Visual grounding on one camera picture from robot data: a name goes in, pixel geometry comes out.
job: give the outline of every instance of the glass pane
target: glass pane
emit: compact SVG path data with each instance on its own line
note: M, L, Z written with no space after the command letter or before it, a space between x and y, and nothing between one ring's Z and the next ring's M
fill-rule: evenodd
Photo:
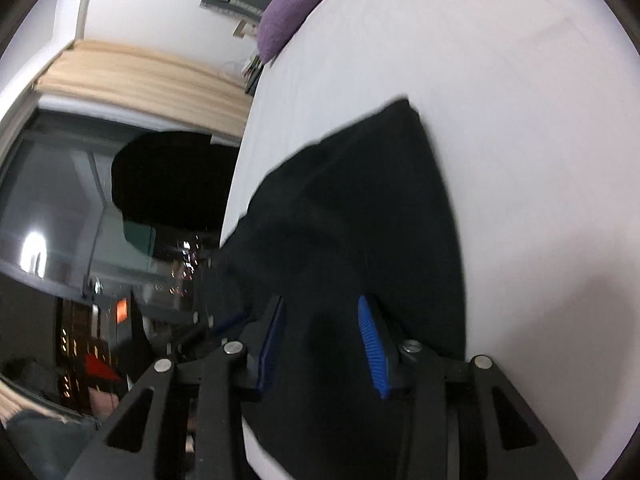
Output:
M124 296L133 289L138 302L177 310L190 308L191 275L186 272L176 236L162 240L155 228L124 221L110 203L98 234L90 275L100 280L102 293L108 296ZM175 248L175 255L165 251L159 259L155 256L164 243Z
M82 288L104 208L90 157L21 143L0 188L0 258Z
M126 381L113 375L118 366L105 333L109 310L60 300L2 274L0 294L3 378L20 386L21 395L35 394L39 404L50 400L59 408L106 418L128 390ZM5 416L21 409L11 403L2 407Z
M107 202L111 202L111 163L113 162L112 156L98 155L95 156L95 167L98 170L98 179L102 186L102 192L104 193Z

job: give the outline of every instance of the metal screw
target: metal screw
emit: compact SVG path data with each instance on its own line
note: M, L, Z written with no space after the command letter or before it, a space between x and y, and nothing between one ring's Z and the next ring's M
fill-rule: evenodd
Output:
M154 370L158 373L168 372L173 365L169 359L158 359L154 364Z
M420 341L416 341L415 339L405 339L404 341L402 341L402 350L404 350L408 354L417 354L420 350L422 350L422 343L420 343Z
M237 354L242 351L242 343L239 341L230 341L225 345L225 353L229 355Z
M486 355L479 355L474 358L474 364L482 370L488 370L493 366L494 362Z

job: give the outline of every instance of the red object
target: red object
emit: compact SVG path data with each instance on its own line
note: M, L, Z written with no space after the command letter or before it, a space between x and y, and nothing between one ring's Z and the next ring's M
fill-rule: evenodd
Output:
M127 306L127 298L116 303L116 324L120 324L129 317L129 307Z
M84 357L84 370L87 375L100 377L109 381L121 381L122 378L108 364L103 363L93 354Z

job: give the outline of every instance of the purple pillow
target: purple pillow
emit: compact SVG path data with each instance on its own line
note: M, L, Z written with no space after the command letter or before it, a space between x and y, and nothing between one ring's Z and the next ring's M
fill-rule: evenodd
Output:
M272 0L258 26L258 54L263 63L277 56L322 0Z

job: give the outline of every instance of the black object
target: black object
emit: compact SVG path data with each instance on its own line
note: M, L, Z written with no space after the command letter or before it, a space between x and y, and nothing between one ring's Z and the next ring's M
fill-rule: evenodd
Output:
M194 132L153 132L132 140L111 164L111 195L126 221L217 231L238 148Z
M396 479L577 480L489 357L439 357L385 319L372 296L360 298L358 316L376 389L404 397L412 413Z
M393 478L402 406L369 387L354 305L369 290L411 338L463 359L462 263L446 190L407 100L268 174L197 295L222 323L287 300L281 373L242 414L297 480Z
M249 81L244 85L244 93L247 95L255 96L255 91L258 88L258 81L260 81L260 76L262 75L262 71L264 70L264 65L260 68L257 68L249 77Z
M240 402L260 400L274 373L286 323L282 298L246 323L236 341L202 360L156 361L73 466L68 480L163 480L184 475L191 399L198 397L197 480L255 478L244 455Z

